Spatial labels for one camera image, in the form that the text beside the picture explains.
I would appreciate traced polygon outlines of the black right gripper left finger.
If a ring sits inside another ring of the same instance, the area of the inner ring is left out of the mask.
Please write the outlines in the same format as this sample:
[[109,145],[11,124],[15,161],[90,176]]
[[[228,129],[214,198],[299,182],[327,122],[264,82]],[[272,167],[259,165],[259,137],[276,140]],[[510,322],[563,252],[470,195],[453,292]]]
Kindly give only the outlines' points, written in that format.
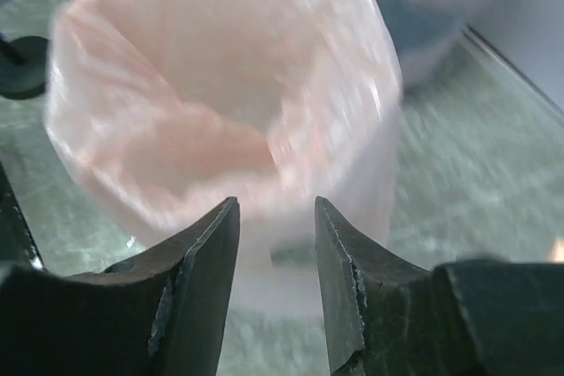
[[213,375],[240,239],[228,197],[99,273],[1,264],[4,375]]

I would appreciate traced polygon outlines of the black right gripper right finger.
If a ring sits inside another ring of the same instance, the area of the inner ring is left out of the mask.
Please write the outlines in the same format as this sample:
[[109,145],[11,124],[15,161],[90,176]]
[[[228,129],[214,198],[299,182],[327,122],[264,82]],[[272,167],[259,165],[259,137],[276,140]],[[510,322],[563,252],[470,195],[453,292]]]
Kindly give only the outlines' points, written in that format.
[[560,375],[563,268],[493,257],[422,269],[315,201],[333,375]]

